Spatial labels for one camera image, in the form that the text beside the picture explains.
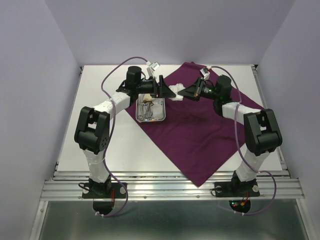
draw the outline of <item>crumpled white tissue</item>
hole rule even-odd
[[[184,96],[178,95],[178,92],[185,89],[182,83],[177,83],[176,85],[169,86],[170,90],[175,93],[175,97],[170,97],[172,101],[182,101]]]

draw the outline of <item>white wall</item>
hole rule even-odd
[[[297,0],[259,67],[268,107],[283,135],[283,153],[299,177],[320,230],[320,1]]]
[[[29,239],[79,80],[43,0],[0,2],[0,239]]]
[[[294,0],[46,0],[80,64],[257,64]]]

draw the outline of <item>cable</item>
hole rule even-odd
[[[239,102],[238,102],[238,104],[237,104],[236,107],[235,107],[235,113],[234,113],[234,135],[235,135],[236,147],[237,147],[237,150],[238,150],[238,152],[239,152],[239,155],[240,155],[242,161],[243,161],[252,171],[254,171],[255,173],[259,173],[258,170],[254,169],[254,168],[246,161],[246,159],[245,159],[245,157],[243,156],[243,154],[242,154],[242,152],[241,152],[241,149],[240,149],[239,138],[238,138],[238,129],[237,129],[237,115],[238,115],[239,106],[240,106],[240,104],[241,104],[241,102],[242,102],[242,98],[241,98],[241,92],[240,92],[240,90],[239,90],[239,87],[238,87],[235,79],[234,79],[234,78],[232,77],[232,75],[230,74],[230,72],[228,72],[226,69],[224,69],[224,68],[221,67],[221,66],[211,66],[211,68],[212,68],[212,69],[213,69],[213,68],[215,68],[215,69],[221,69],[221,70],[223,70],[224,72],[226,72],[226,73],[229,75],[229,77],[231,78],[232,82],[233,82],[234,85],[235,85],[235,88],[236,88],[237,91],[238,91],[238,94],[239,94]],[[269,203],[265,208],[263,208],[262,210],[259,210],[259,211],[255,211],[255,212],[252,212],[252,213],[241,213],[241,212],[237,212],[237,213],[239,213],[239,214],[241,214],[241,215],[247,215],[247,216],[256,215],[256,214],[262,213],[262,212],[264,212],[265,210],[267,210],[267,209],[273,204],[273,202],[275,201],[276,194],[277,194],[277,183],[276,183],[275,177],[271,174],[271,172],[269,172],[269,171],[267,171],[267,170],[262,170],[262,171],[260,171],[260,173],[267,173],[267,174],[269,174],[270,177],[271,177],[272,180],[273,180],[274,192],[273,192],[273,196],[272,196],[272,199],[271,199],[270,203]],[[230,210],[230,209],[227,209],[227,208],[224,208],[224,207],[221,207],[221,208],[233,212],[233,210]]]
[[[121,63],[120,63],[118,66],[116,66],[111,72],[109,72],[108,75],[105,76],[105,78],[104,78],[103,81],[101,82],[101,90],[102,90],[102,92],[104,92],[104,93],[108,96],[108,98],[110,99],[110,101],[111,101],[111,103],[112,103],[113,120],[112,120],[112,128],[111,128],[111,132],[110,132],[110,136],[109,136],[109,141],[111,141],[111,138],[112,138],[113,133],[114,133],[114,129],[115,129],[115,125],[116,125],[116,114],[117,114],[117,112],[116,112],[116,104],[115,104],[115,102],[112,100],[111,95],[104,89],[104,84],[105,84],[105,81],[107,80],[107,78],[108,78],[115,70],[117,70],[120,66],[122,66],[123,64],[125,64],[126,62],[128,62],[129,60],[132,60],[132,59],[142,59],[143,61],[148,62],[148,60],[146,60],[144,57],[141,57],[141,56],[133,56],[133,57],[130,57],[130,58],[128,58],[127,60],[124,60],[123,62],[121,62]],[[122,209],[124,209],[124,207],[126,206],[126,204],[127,204],[127,202],[128,202],[128,197],[129,197],[129,196],[128,196],[128,190],[127,190],[126,186],[125,186],[118,178],[116,178],[116,177],[112,174],[112,172],[109,170],[109,168],[108,168],[108,166],[107,166],[107,163],[106,163],[106,152],[107,152],[107,148],[103,151],[103,159],[102,159],[103,165],[104,165],[106,171],[110,174],[110,176],[111,176],[114,180],[116,180],[116,181],[121,185],[121,187],[124,188],[124,190],[125,190],[125,202],[124,202],[124,204],[121,206],[121,208],[120,208],[118,211],[116,211],[116,212],[114,212],[114,213],[111,213],[111,214],[108,214],[108,215],[103,215],[103,214],[100,214],[99,212],[93,210],[96,215],[98,215],[98,216],[100,216],[100,217],[103,217],[103,218],[113,217],[113,216],[117,215],[118,213],[120,213],[120,212],[122,211]]]

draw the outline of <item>purple tablecloth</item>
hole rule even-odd
[[[185,62],[164,81],[168,86],[182,83],[189,87],[200,77],[201,68],[202,65]],[[214,84],[217,78],[218,75],[211,72],[210,80]],[[235,88],[231,96],[234,101],[239,100]],[[242,104],[262,109],[244,94]],[[237,151],[234,121],[217,115],[213,101],[205,98],[198,102],[186,98],[183,101],[166,99],[165,110],[164,121],[137,124],[174,165],[199,187]],[[127,108],[127,112],[136,120],[135,104]],[[242,146],[245,143],[244,128],[239,123],[238,136]]]

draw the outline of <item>white table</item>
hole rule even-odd
[[[138,65],[147,73],[146,65]],[[115,65],[86,65],[84,66],[76,94],[72,114],[66,131],[62,150],[59,156],[57,171],[85,172],[89,171],[84,153],[74,141],[75,129],[81,108],[93,107],[106,99],[100,85],[104,77]],[[161,65],[155,72],[156,76],[168,76],[180,65]],[[221,65],[235,78],[240,90],[256,103],[262,105],[258,87],[250,65]],[[115,93],[121,82],[126,78],[128,65],[121,66],[106,81],[104,89],[111,95]],[[221,75],[220,69],[214,71]],[[179,169],[151,141],[139,125],[124,110],[116,116],[116,126],[109,144],[106,161],[111,171],[116,172],[179,172]],[[220,171],[234,171],[241,163],[238,153],[235,153]],[[280,158],[275,151],[264,161],[261,170],[281,171]]]

